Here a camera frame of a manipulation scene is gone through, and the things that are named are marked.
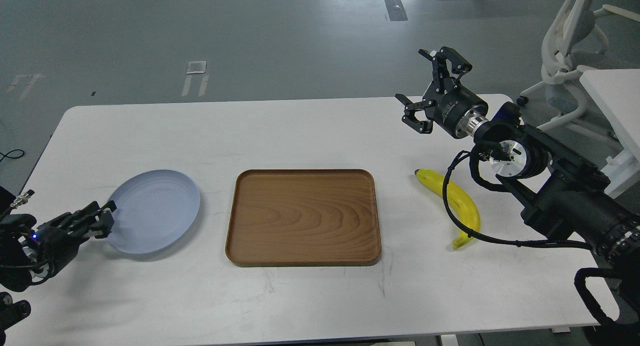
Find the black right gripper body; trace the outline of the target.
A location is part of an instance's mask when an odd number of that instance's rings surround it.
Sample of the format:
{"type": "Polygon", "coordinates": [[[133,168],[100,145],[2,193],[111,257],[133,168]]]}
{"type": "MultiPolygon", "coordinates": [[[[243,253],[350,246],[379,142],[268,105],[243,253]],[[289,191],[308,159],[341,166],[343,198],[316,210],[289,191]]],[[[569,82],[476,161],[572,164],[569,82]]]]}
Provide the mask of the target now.
{"type": "Polygon", "coordinates": [[[450,136],[461,139],[468,135],[468,112],[487,116],[488,103],[458,81],[446,81],[443,86],[433,81],[423,95],[427,102],[427,119],[441,126],[450,136]]]}

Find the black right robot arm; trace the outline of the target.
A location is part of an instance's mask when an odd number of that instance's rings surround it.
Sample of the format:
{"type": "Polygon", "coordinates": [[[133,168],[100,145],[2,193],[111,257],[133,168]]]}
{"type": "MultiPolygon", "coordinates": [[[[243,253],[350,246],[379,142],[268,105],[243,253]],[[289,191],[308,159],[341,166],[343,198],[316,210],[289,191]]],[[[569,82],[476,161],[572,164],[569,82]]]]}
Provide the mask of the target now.
{"type": "Polygon", "coordinates": [[[585,267],[574,276],[574,287],[585,307],[610,339],[621,346],[639,344],[639,324],[611,319],[587,288],[588,278],[618,280],[617,292],[639,312],[639,216],[605,193],[610,179],[592,163],[530,124],[521,123],[521,109],[506,102],[493,118],[489,105],[461,83],[472,69],[455,49],[442,46],[419,54],[432,65],[432,82],[420,102],[395,97],[403,106],[402,120],[418,133],[434,124],[451,137],[470,136],[473,148],[461,151],[445,175],[426,169],[414,173],[422,184],[442,197],[450,220],[461,230],[453,246],[474,238],[492,244],[528,248],[578,248],[605,260],[607,267],[585,267]],[[508,241],[482,234],[478,211],[451,175],[468,159],[471,178],[481,187],[512,194],[522,205],[525,225],[541,241],[508,241]]]}

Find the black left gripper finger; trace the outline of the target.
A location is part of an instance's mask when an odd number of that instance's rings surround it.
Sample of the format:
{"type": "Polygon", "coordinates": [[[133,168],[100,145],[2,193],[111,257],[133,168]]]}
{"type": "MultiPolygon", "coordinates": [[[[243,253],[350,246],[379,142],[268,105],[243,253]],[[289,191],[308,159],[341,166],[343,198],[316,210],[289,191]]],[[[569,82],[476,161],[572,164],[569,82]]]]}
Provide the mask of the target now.
{"type": "Polygon", "coordinates": [[[111,211],[102,211],[94,216],[93,221],[82,234],[83,239],[104,239],[109,236],[114,227],[114,218],[111,211]]]}
{"type": "Polygon", "coordinates": [[[97,201],[92,201],[84,209],[74,212],[71,216],[72,225],[93,225],[105,224],[114,225],[113,213],[117,209],[115,201],[108,201],[104,205],[99,205],[97,201]]]}

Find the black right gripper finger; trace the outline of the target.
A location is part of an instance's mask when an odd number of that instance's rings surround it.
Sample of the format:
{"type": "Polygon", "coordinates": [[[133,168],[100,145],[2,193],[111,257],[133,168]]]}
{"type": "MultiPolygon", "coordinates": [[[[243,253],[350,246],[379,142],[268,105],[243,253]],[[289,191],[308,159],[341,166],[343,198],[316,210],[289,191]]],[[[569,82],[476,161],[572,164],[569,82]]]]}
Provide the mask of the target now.
{"type": "Polygon", "coordinates": [[[412,102],[406,95],[396,93],[395,98],[404,105],[402,122],[421,134],[430,134],[434,129],[435,100],[412,102]]]}
{"type": "Polygon", "coordinates": [[[418,53],[430,61],[432,82],[426,95],[444,95],[461,87],[462,76],[469,73],[473,65],[454,48],[442,46],[433,51],[419,49],[418,53]]]}

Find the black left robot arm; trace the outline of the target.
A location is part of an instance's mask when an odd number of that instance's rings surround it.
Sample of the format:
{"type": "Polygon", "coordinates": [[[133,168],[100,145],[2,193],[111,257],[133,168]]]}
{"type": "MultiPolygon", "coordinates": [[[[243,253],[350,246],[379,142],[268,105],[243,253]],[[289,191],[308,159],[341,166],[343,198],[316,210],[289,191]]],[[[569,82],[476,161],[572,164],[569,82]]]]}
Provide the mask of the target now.
{"type": "Polygon", "coordinates": [[[30,316],[28,301],[15,302],[9,294],[24,292],[55,277],[73,261],[82,244],[91,238],[105,239],[114,226],[114,200],[103,206],[92,201],[75,212],[66,212],[39,226],[31,214],[13,214],[34,195],[28,189],[16,196],[1,214],[0,281],[7,289],[1,293],[1,344],[6,331],[30,316]]]}

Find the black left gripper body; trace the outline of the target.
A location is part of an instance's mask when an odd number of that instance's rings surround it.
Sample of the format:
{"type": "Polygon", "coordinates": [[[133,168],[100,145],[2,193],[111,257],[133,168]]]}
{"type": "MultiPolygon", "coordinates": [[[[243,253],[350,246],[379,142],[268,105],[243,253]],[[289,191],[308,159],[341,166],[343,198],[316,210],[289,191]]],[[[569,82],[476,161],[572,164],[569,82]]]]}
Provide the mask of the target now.
{"type": "Polygon", "coordinates": [[[53,277],[77,256],[80,245],[88,240],[84,237],[87,228],[76,230],[74,226],[81,218],[80,212],[67,212],[38,227],[36,259],[42,266],[32,272],[35,277],[53,277]]]}

